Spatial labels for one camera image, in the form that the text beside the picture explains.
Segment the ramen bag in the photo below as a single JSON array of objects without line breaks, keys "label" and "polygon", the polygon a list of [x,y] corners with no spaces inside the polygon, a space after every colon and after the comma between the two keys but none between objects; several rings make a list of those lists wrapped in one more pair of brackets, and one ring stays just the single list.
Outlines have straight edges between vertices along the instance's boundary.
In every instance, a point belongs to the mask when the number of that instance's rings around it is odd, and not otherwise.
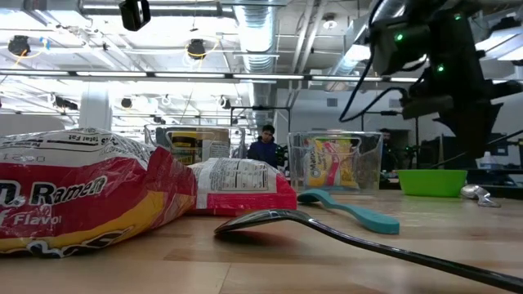
[{"label": "ramen bag", "polygon": [[296,209],[297,196],[284,175],[252,159],[210,158],[189,166],[198,178],[193,214],[239,216],[262,209]]},{"label": "ramen bag", "polygon": [[0,256],[66,257],[121,242],[194,205],[169,151],[79,128],[0,137]]}]

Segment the wooden tabletop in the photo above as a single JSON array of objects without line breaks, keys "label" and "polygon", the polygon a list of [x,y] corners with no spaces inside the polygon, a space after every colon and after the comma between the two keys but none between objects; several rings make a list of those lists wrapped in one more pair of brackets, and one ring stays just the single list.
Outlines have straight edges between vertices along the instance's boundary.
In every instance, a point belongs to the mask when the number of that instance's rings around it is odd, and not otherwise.
[{"label": "wooden tabletop", "polygon": [[[300,206],[359,238],[523,277],[523,202],[343,195],[400,220],[400,235],[367,231],[344,212]],[[503,293],[465,278],[367,252],[290,221],[215,238],[227,219],[183,216],[88,256],[1,259],[0,292],[161,294]]]}]

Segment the red ramen package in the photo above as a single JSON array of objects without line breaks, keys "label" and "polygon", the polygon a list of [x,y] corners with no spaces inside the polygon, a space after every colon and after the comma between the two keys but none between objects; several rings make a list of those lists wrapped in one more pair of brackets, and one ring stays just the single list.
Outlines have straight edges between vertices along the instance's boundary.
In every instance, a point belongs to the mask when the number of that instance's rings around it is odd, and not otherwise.
[{"label": "red ramen package", "polygon": [[296,192],[284,175],[251,159],[210,158],[189,166],[198,178],[192,213],[238,216],[261,209],[296,209]]},{"label": "red ramen package", "polygon": [[0,137],[0,256],[66,257],[154,229],[193,207],[169,151],[79,128]]}]

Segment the teal spatula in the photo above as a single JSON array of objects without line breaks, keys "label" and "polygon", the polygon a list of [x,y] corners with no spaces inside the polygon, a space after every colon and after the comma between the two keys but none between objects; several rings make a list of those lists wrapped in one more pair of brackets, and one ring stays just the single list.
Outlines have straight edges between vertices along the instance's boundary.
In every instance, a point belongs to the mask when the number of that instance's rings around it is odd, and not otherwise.
[{"label": "teal spatula", "polygon": [[340,204],[329,192],[320,189],[309,189],[297,197],[298,202],[314,203],[321,201],[325,208],[339,209],[352,214],[367,229],[380,234],[399,234],[400,222],[394,217],[386,216],[367,208],[350,204]]}]

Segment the metal spoon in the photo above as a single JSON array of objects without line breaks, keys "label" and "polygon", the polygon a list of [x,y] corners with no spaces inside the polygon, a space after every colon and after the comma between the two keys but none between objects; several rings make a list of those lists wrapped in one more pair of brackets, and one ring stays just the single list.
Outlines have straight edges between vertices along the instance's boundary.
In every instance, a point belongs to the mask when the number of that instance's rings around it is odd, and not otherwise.
[{"label": "metal spoon", "polygon": [[469,199],[477,199],[477,205],[481,207],[501,207],[500,204],[490,200],[489,191],[479,185],[465,185],[461,188],[461,195]]},{"label": "metal spoon", "polygon": [[449,274],[456,274],[460,277],[469,278],[511,292],[523,293],[523,278],[513,277],[508,274],[501,274],[487,269],[480,269],[474,266],[460,264],[458,262],[446,261],[440,258],[426,256],[420,253],[410,252],[404,249],[352,237],[328,227],[327,225],[313,219],[305,212],[300,211],[270,209],[249,213],[227,221],[225,224],[216,228],[214,233],[221,234],[235,229],[244,229],[276,221],[296,221],[352,246],[399,258],[404,261],[410,261],[419,265],[425,265],[436,270],[442,270]]}]

